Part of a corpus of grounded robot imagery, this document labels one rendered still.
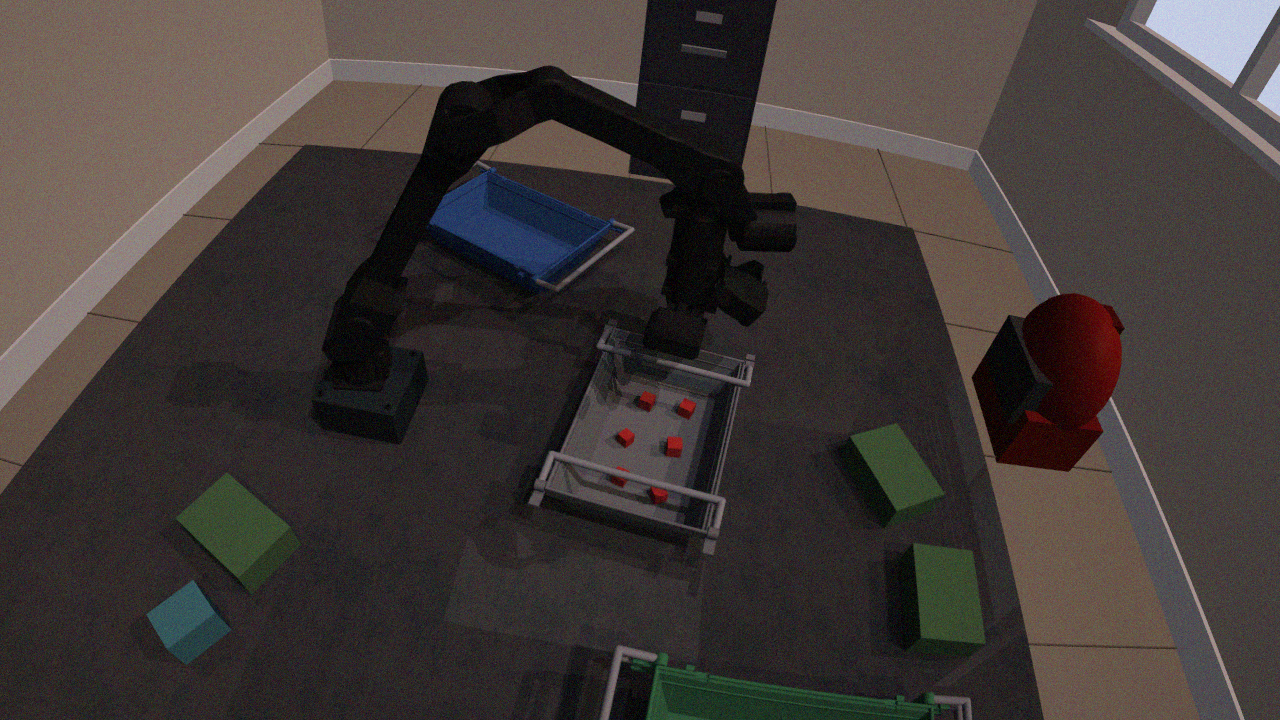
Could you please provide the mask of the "green rectangular block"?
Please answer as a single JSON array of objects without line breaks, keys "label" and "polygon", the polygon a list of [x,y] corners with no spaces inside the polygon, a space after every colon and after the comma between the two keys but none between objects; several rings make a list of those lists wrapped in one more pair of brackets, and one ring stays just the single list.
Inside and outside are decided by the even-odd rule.
[{"label": "green rectangular block", "polygon": [[301,544],[291,525],[228,473],[175,520],[250,594]]},{"label": "green rectangular block", "polygon": [[899,423],[850,436],[840,456],[884,528],[931,512],[945,496]]},{"label": "green rectangular block", "polygon": [[986,644],[972,550],[914,543],[900,559],[908,652],[970,657]]}]

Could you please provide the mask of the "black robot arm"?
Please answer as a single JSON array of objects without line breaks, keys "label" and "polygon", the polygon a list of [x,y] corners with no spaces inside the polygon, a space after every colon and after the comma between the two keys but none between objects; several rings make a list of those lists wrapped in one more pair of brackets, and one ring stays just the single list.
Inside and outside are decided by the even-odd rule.
[{"label": "black robot arm", "polygon": [[[323,354],[335,368],[334,389],[383,389],[392,366],[383,334],[390,336],[408,283],[401,274],[447,190],[488,147],[550,119],[652,164],[677,186],[660,196],[660,208],[666,218],[675,218],[672,243],[684,256],[719,256],[727,227],[740,251],[794,250],[792,193],[748,192],[742,167],[721,135],[669,124],[559,67],[451,83],[438,99],[422,155],[372,255],[358,265],[333,307]],[[705,311],[716,314],[718,305],[741,325],[751,325],[765,313],[764,265],[753,260],[732,266],[731,259],[723,258],[718,268]]]}]

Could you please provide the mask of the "teal block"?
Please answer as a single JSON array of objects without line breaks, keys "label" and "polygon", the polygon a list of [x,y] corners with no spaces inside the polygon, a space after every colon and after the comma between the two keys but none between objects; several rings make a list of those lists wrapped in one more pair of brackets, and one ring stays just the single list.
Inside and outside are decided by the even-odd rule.
[{"label": "teal block", "polygon": [[195,580],[146,616],[166,650],[186,665],[230,632],[216,605]]}]

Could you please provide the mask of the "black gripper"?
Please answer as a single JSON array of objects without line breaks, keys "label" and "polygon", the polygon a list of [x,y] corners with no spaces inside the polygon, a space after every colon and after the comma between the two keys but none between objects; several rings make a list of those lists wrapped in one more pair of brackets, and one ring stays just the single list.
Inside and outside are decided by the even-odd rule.
[{"label": "black gripper", "polygon": [[716,287],[723,258],[724,252],[709,260],[695,260],[671,245],[660,290],[666,295],[667,309],[658,307],[652,313],[643,340],[646,348],[689,360],[698,357],[708,322],[703,318],[704,307]]}]

